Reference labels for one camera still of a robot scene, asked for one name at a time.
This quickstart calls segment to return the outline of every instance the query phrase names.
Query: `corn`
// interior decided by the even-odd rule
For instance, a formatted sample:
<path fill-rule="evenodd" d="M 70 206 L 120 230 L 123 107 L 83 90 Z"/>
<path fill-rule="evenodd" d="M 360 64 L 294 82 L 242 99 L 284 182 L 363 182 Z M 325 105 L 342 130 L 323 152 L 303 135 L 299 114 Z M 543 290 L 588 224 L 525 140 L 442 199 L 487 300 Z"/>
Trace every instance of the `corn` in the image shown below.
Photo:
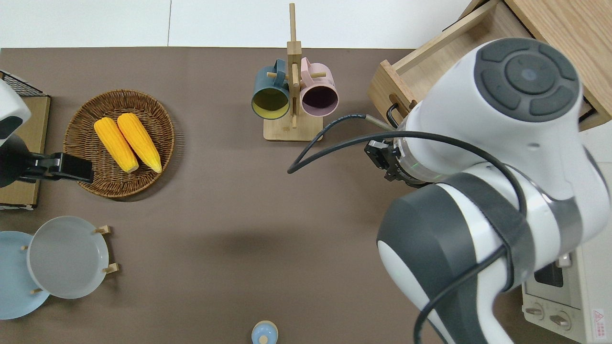
<path fill-rule="evenodd" d="M 94 123 L 95 133 L 106 147 L 119 167 L 125 172 L 133 172 L 138 168 L 134 153 L 128 146 L 125 138 L 117 128 L 113 119 L 104 117 Z"/>
<path fill-rule="evenodd" d="M 140 160 L 155 172 L 161 173 L 162 162 L 159 153 L 138 117 L 133 113 L 124 113 L 117 118 L 117 124 Z"/>

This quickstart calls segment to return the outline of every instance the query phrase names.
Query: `mug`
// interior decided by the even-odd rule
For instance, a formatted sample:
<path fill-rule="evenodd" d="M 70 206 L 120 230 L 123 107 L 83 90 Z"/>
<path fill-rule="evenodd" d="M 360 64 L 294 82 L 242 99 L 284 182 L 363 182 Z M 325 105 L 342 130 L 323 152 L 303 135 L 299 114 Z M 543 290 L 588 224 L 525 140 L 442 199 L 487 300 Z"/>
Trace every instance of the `mug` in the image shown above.
<path fill-rule="evenodd" d="M 324 77 L 313 78 L 311 74 L 324 72 Z M 310 63 L 302 58 L 300 71 L 304 87 L 300 91 L 300 102 L 304 112 L 311 116 L 327 116 L 338 107 L 338 92 L 332 72 L 322 63 Z"/>
<path fill-rule="evenodd" d="M 251 107 L 263 119 L 278 119 L 289 112 L 289 86 L 285 80 L 285 60 L 277 59 L 274 66 L 263 67 L 255 77 Z M 267 76 L 276 73 L 276 77 Z"/>

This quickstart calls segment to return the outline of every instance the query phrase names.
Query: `dark green mug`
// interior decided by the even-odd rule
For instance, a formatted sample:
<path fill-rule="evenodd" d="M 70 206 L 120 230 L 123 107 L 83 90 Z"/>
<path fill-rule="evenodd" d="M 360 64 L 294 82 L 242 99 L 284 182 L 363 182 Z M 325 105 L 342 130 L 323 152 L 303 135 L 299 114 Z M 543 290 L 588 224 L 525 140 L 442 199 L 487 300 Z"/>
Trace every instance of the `dark green mug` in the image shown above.
<path fill-rule="evenodd" d="M 289 86 L 285 80 L 287 63 L 277 59 L 272 66 L 263 67 L 255 77 L 251 107 L 263 119 L 278 119 L 289 112 Z M 267 76 L 276 73 L 276 77 Z"/>

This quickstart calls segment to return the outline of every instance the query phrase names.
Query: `wicker basket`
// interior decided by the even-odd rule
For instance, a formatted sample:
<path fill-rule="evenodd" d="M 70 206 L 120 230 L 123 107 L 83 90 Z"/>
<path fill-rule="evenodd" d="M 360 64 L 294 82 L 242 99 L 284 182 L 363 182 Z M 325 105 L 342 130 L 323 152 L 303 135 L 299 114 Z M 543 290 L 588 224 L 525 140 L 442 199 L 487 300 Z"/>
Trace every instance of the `wicker basket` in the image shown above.
<path fill-rule="evenodd" d="M 140 160 L 139 167 L 125 173 L 110 156 L 94 131 L 102 117 L 116 120 L 122 113 L 135 114 L 147 130 L 166 170 L 174 150 L 174 125 L 163 105 L 142 92 L 118 89 L 100 94 L 86 102 L 74 115 L 64 135 L 64 152 L 91 161 L 94 182 L 79 182 L 85 190 L 107 198 L 135 195 L 151 186 L 161 175 Z"/>

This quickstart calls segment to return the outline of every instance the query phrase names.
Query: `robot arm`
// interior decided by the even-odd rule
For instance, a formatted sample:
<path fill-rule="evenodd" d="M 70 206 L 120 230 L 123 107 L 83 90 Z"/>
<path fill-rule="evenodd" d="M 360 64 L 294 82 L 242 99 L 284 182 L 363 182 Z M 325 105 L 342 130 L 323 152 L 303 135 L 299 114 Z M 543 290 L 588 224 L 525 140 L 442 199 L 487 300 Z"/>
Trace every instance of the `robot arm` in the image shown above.
<path fill-rule="evenodd" d="M 509 252 L 430 314 L 447 343 L 512 343 L 493 317 L 496 295 L 605 226 L 607 187 L 578 137 L 581 99 L 578 74 L 560 52 L 502 39 L 458 61 L 398 128 L 497 157 L 520 182 L 526 217 L 508 180 L 472 153 L 415 138 L 370 143 L 370 152 L 387 150 L 376 156 L 394 152 L 383 165 L 398 168 L 399 179 L 433 183 L 394 201 L 377 239 L 387 271 L 418 308 L 499 247 Z"/>
<path fill-rule="evenodd" d="M 30 110 L 8 84 L 0 80 L 0 187 L 14 181 L 70 179 L 91 183 L 92 163 L 68 155 L 31 153 L 15 131 L 31 117 Z"/>

